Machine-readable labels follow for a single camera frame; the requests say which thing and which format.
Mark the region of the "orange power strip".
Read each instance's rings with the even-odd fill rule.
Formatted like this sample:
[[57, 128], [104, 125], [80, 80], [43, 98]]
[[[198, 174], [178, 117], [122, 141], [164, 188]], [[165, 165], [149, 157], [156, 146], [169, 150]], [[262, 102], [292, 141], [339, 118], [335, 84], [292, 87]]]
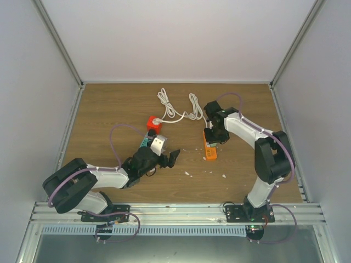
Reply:
[[217, 159], [217, 147], [210, 147], [210, 143], [205, 138], [205, 132], [203, 132], [203, 141], [205, 146], [205, 160], [214, 161]]

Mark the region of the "teal power strip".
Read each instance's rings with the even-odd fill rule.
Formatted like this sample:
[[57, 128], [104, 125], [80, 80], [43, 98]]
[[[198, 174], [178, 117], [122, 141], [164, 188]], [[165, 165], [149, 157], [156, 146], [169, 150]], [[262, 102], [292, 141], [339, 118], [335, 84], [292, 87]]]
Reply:
[[148, 134], [145, 134], [141, 144], [140, 144], [140, 147], [147, 147], [148, 145], [150, 145], [150, 143], [152, 142], [153, 140], [153, 136], [150, 136]]

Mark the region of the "red cube power socket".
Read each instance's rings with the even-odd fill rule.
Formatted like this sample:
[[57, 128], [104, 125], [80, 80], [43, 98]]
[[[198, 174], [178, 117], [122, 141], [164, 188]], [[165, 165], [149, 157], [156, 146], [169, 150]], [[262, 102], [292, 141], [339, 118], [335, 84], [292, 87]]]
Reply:
[[146, 123], [146, 128], [147, 131], [154, 130], [156, 134], [159, 134], [162, 129], [162, 120], [155, 116], [151, 116]]

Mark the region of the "black power adapter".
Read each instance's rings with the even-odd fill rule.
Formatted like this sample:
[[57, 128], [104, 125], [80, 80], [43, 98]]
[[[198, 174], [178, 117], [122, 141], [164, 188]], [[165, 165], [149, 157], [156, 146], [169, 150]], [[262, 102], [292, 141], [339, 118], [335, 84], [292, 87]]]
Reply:
[[152, 130], [152, 129], [150, 129], [149, 131], [148, 131], [148, 137], [155, 137], [156, 136], [156, 132], [154, 131], [154, 130]]

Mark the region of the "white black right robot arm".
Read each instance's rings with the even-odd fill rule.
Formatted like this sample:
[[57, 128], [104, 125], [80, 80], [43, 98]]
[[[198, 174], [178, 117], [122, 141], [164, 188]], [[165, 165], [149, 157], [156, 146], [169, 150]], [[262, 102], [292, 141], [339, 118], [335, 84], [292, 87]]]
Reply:
[[257, 221], [268, 210], [275, 189], [284, 178], [295, 174], [295, 160], [287, 134], [264, 129], [230, 107], [223, 109], [217, 101], [209, 102], [204, 111], [212, 126], [204, 129], [206, 142], [224, 144], [234, 134], [254, 150], [254, 170], [257, 179], [244, 198], [243, 216], [247, 221]]

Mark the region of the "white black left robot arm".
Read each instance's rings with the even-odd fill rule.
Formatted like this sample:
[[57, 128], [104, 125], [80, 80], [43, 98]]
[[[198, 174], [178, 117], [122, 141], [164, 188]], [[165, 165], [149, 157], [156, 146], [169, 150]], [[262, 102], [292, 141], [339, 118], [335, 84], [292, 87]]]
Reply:
[[94, 213], [100, 221], [113, 215], [112, 202], [96, 188], [130, 188], [156, 168], [173, 168], [180, 150], [157, 155], [149, 147], [141, 147], [119, 167], [97, 167], [75, 158], [49, 176], [42, 184], [48, 195], [48, 206], [59, 214], [73, 209]]

